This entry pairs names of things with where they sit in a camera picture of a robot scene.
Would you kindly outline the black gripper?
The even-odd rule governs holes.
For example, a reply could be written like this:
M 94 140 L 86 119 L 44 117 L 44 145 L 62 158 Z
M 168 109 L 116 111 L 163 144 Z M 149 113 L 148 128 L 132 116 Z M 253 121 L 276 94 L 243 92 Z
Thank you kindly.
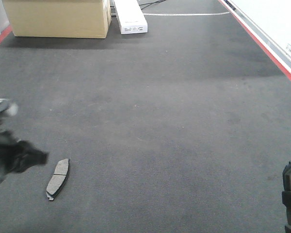
M 10 99 L 0 99 L 0 125 L 2 120 L 13 117 L 18 105 Z M 9 173 L 22 173 L 32 166 L 45 165 L 49 153 L 37 149 L 28 141 L 18 141 L 9 131 L 0 129 L 0 184 Z

